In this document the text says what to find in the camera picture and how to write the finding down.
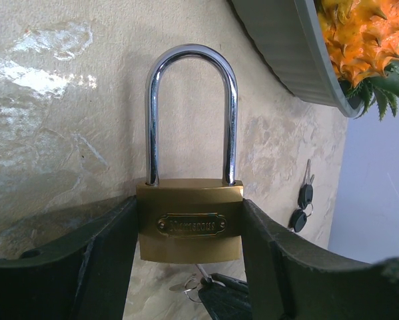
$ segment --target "padlock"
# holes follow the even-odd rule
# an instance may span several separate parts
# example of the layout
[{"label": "padlock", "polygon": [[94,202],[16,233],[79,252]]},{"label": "padlock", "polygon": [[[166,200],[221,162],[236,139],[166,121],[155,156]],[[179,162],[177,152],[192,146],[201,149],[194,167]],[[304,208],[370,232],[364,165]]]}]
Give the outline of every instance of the padlock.
[{"label": "padlock", "polygon": [[[158,173],[158,91],[165,69],[197,57],[219,71],[225,94],[222,179],[161,179]],[[238,89],[226,59],[203,45],[181,45],[161,55],[146,86],[147,178],[137,185],[141,259],[161,263],[216,263],[240,257],[243,185],[234,179]]]}]

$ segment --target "padlock shackle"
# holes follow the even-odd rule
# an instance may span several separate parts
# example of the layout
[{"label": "padlock shackle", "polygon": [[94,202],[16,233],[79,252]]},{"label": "padlock shackle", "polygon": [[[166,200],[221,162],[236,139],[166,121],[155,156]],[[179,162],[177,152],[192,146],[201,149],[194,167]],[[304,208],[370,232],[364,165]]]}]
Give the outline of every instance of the padlock shackle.
[{"label": "padlock shackle", "polygon": [[238,85],[232,67],[215,50],[204,45],[179,45],[162,54],[149,71],[146,83],[146,141],[147,168],[146,183],[159,184],[158,150],[158,92],[165,70],[175,61],[184,58],[199,58],[211,63],[220,73],[224,84],[224,153],[222,180],[234,184],[236,164],[236,127],[238,119]]}]

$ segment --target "stone tabletop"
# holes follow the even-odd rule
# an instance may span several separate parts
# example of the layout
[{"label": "stone tabletop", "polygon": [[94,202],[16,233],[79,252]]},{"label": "stone tabletop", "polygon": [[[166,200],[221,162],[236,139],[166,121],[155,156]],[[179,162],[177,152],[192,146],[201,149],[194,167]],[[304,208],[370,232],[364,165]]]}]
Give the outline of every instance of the stone tabletop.
[{"label": "stone tabletop", "polygon": [[[183,43],[212,47],[239,88],[236,178],[287,225],[312,159],[314,214],[300,234],[328,245],[347,121],[293,97],[269,72],[226,1],[0,1],[0,258],[103,214],[145,178],[145,81]],[[224,96],[218,73],[187,59],[159,97],[161,177],[220,177]],[[206,265],[244,279],[242,261]],[[125,320],[209,319],[171,285],[195,272],[137,252]]]}]

